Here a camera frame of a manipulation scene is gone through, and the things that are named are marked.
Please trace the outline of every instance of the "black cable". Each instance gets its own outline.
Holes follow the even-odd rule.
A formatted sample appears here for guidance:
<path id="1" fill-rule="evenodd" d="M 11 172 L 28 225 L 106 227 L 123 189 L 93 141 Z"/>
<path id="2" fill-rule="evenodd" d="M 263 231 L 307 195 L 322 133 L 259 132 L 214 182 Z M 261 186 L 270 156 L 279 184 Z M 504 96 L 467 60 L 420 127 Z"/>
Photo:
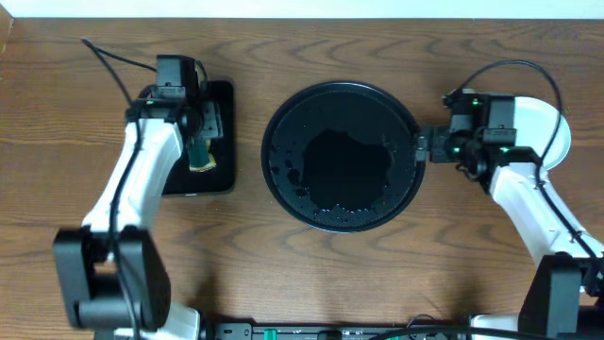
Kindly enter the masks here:
<path id="1" fill-rule="evenodd" d="M 432 320 L 436 320 L 434 318 L 434 316 L 432 316 L 430 314 L 418 314 L 418 315 L 414 316 L 411 321 L 409 321 L 409 323 L 407 324 L 407 328 L 409 329 L 409 328 L 413 327 L 413 323 L 415 323 L 415 321 L 417 321 L 420 317 L 427 317 L 427 318 L 430 318 Z M 409 338 L 411 338 L 411 339 L 414 340 L 415 339 L 415 335 L 409 335 Z"/>
<path id="2" fill-rule="evenodd" d="M 103 65 L 105 65 L 105 68 L 107 69 L 107 71 L 109 71 L 109 73 L 111 74 L 111 76 L 113 77 L 113 80 L 115 80 L 115 82 L 117 83 L 117 86 L 120 87 L 120 90 L 122 90 L 122 93 L 124 94 L 124 97 L 126 98 L 126 102 L 128 102 L 129 106 L 132 106 L 132 98 L 130 97 L 130 94 L 128 93 L 128 91 L 126 90 L 126 86 L 124 86 L 124 83 L 122 82 L 122 80 L 117 76 L 117 74 L 115 73 L 115 71 L 113 70 L 113 68 L 111 67 L 111 65 L 109 65 L 109 63 L 105 60 L 105 58 L 103 58 L 103 56 L 101 56 L 101 52 L 98 50 L 98 48 L 96 48 L 96 46 L 94 46 L 92 44 L 91 41 L 89 41 L 86 38 L 82 38 L 81 41 L 88 47 L 90 48 L 94 54 L 96 55 L 96 57 L 103 63 Z"/>
<path id="3" fill-rule="evenodd" d="M 122 80 L 117 76 L 111 65 L 103 58 L 100 50 L 92 44 L 88 39 L 82 38 L 82 42 L 88 46 L 94 54 L 98 57 L 98 59 L 105 65 L 109 73 L 113 76 L 113 79 L 118 84 L 122 92 L 124 93 L 124 97 L 128 102 L 128 105 L 132 106 L 132 99 L 130 98 L 130 94 L 128 94 L 126 87 Z M 137 119 L 135 122 L 136 126 L 136 142 L 134 143 L 134 150 L 132 151 L 132 156 L 128 160 L 126 164 L 126 168 L 124 169 L 124 173 L 120 177 L 118 184 L 115 188 L 115 193 L 113 194 L 113 199 L 109 205 L 109 231 L 108 231 L 108 239 L 109 239 L 109 249 L 113 252 L 113 258 L 115 261 L 115 265 L 117 267 L 117 278 L 120 284 L 120 288 L 122 291 L 122 295 L 124 296 L 124 301 L 126 302 L 126 307 L 128 308 L 128 314 L 130 316 L 130 323 L 132 324 L 132 332 L 133 338 L 138 340 L 141 338 L 141 326 L 139 320 L 136 315 L 136 311 L 134 309 L 134 301 L 132 300 L 132 295 L 130 293 L 130 289 L 126 284 L 126 278 L 124 274 L 124 269 L 122 267 L 121 254 L 119 247 L 117 246 L 117 237 L 116 237 L 116 229 L 117 229 L 117 209 L 120 205 L 120 196 L 122 191 L 124 190 L 124 185 L 126 184 L 126 180 L 128 178 L 128 174 L 132 170 L 132 166 L 134 165 L 134 161 L 136 161 L 139 152 L 141 151 L 141 127 L 139 126 L 139 120 Z"/>
<path id="4" fill-rule="evenodd" d="M 516 340 L 555 340 L 542 335 L 528 334 L 519 331 L 502 331 L 495 329 L 477 328 L 477 327 L 466 327 L 466 326 L 429 326 L 420 327 L 414 329 L 402 329 L 396 331 L 388 331 L 380 335 L 373 336 L 368 340 L 389 340 L 396 336 L 409 336 L 417 334 L 465 334 L 465 335 L 483 335 L 483 336 L 494 336 L 506 339 Z"/>
<path id="5" fill-rule="evenodd" d="M 463 88 L 465 88 L 472 80 L 474 80 L 474 78 L 476 78 L 480 74 L 484 73 L 485 71 L 494 69 L 495 67 L 504 66 L 504 65 L 524 65 L 524 66 L 530 67 L 530 68 L 538 71 L 547 80 L 547 82 L 549 83 L 549 85 L 551 86 L 551 88 L 554 92 L 554 95 L 556 97 L 556 107 L 558 110 L 558 118 L 556 120 L 556 125 L 554 127 L 554 131 L 553 131 L 549 141 L 545 145 L 544 153 L 541 156 L 541 158 L 539 159 L 539 164 L 536 164 L 537 166 L 535 167 L 535 179 L 537 182 L 537 187 L 539 188 L 539 191 L 541 192 L 541 195 L 544 197 L 545 202 L 547 203 L 549 208 L 556 214 L 556 216 L 560 219 L 562 224 L 568 229 L 570 234 L 573 236 L 573 239 L 575 239 L 577 241 L 577 243 L 579 243 L 579 245 L 583 248 L 583 250 L 585 250 L 585 252 L 589 255 L 589 257 L 592 260 L 594 260 L 593 265 L 599 266 L 599 262 L 597 261 L 597 256 L 595 255 L 595 253 L 589 248 L 589 246 L 585 243 L 585 241 L 583 239 L 581 239 L 581 231 L 573 228 L 573 226 L 570 224 L 570 222 L 568 222 L 568 220 L 560 212 L 558 207 L 556 207 L 554 202 L 551 200 L 551 197 L 549 197 L 549 195 L 547 194 L 547 191 L 545 190 L 545 182 L 541 180 L 541 174 L 540 174 L 539 170 L 544 163 L 544 159 L 545 159 L 545 156 L 547 155 L 547 152 L 549 152 L 549 149 L 551 148 L 551 146 L 554 143 L 554 140 L 556 139 L 556 136 L 558 134 L 558 129 L 560 128 L 560 122 L 562 120 L 562 115 L 563 115 L 562 96 L 560 94 L 560 89 L 558 88 L 558 85 L 556 84 L 556 81 L 552 78 L 552 76 L 543 67 L 541 67 L 531 61 L 502 60 L 502 61 L 494 62 L 490 65 L 486 65 L 483 68 L 476 71 L 473 75 L 468 77 L 461 84 L 461 86 L 459 88 L 457 88 L 455 91 L 453 91 L 453 93 L 451 93 L 451 98 L 452 98 L 452 100 L 456 100 L 456 97 L 459 97 L 459 95 L 462 93 Z"/>
<path id="6" fill-rule="evenodd" d="M 139 67 L 142 67 L 142 68 L 147 69 L 149 71 L 153 71 L 153 72 L 157 72 L 158 71 L 155 67 L 151 67 L 151 66 L 149 66 L 147 64 L 143 64 L 141 62 L 137 62 L 137 61 L 134 61 L 134 60 L 126 59 L 124 57 L 116 56 L 113 53 L 108 52 L 108 51 L 106 51 L 106 50 L 104 50 L 102 48 L 96 47 L 96 49 L 99 52 L 101 52 L 102 54 L 106 55 L 107 57 L 114 58 L 115 60 L 123 61 L 125 63 L 129 63 L 130 65 L 139 66 Z"/>
<path id="7" fill-rule="evenodd" d="M 201 74 L 204 76 L 204 80 L 201 82 L 201 84 L 199 84 L 201 91 L 204 92 L 208 85 L 208 72 L 206 72 L 206 67 L 204 66 L 204 63 L 201 62 L 201 60 L 196 60 L 195 64 L 197 65 L 197 67 L 199 67 L 199 69 L 201 70 Z"/>

